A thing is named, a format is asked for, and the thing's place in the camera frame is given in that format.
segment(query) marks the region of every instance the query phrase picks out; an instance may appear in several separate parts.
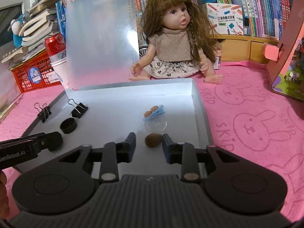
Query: transparent clipboard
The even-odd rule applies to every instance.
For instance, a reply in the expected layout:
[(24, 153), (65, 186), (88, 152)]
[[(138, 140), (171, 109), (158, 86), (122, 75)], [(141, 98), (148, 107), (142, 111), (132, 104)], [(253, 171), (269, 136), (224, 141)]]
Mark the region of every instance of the transparent clipboard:
[(139, 59), (134, 0), (68, 0), (69, 88), (126, 82)]

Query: doll's hand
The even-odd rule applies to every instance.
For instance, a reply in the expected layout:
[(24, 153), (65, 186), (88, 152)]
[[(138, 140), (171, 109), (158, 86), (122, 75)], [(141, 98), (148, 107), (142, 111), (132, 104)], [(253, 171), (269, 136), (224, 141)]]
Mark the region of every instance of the doll's hand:
[(9, 198), (6, 191), (6, 176), (2, 170), (0, 170), (0, 218), (5, 219), (10, 214)]
[(134, 63), (131, 66), (131, 73), (133, 74), (133, 76), (136, 75), (136, 73), (141, 69), (140, 64), (139, 63)]
[(205, 61), (201, 61), (200, 64), (201, 64), (201, 72), (202, 73), (206, 72), (210, 67), (209, 63), (205, 62)]

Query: pink tablecloth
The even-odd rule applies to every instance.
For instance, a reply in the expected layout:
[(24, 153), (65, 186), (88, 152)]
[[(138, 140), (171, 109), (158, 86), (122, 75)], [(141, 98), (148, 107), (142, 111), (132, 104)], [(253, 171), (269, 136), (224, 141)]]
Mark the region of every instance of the pink tablecloth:
[[(265, 65), (244, 61), (222, 63), (220, 85), (206, 84), (194, 76), (201, 93), (215, 145), (279, 173), (288, 194), (282, 214), (289, 220), (304, 215), (304, 120), (303, 103), (270, 92)], [(35, 102), (49, 103), (62, 87), (25, 93), (0, 124), (0, 140), (17, 138), (35, 119)], [(11, 217), (18, 210), (10, 189), (18, 173), (12, 168), (7, 189)]]

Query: doll's hair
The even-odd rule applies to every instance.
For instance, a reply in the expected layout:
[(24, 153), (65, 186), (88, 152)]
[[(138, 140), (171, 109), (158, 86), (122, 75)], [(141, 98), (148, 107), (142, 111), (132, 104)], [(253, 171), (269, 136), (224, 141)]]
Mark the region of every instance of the doll's hair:
[(172, 6), (185, 3), (190, 15), (190, 23), (187, 26), (187, 35), (191, 48), (191, 56), (200, 61), (199, 49), (215, 62), (214, 56), (214, 31), (210, 30), (211, 24), (208, 16), (192, 0), (148, 0), (143, 14), (143, 31), (147, 39), (154, 34), (161, 33), (162, 16)]

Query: white skirt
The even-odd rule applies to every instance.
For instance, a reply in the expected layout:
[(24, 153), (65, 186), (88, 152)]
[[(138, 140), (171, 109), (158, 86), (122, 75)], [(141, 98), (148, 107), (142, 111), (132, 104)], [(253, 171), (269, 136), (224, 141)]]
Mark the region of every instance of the white skirt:
[(186, 78), (200, 71), (200, 64), (193, 61), (165, 62), (155, 56), (143, 69), (156, 79)]

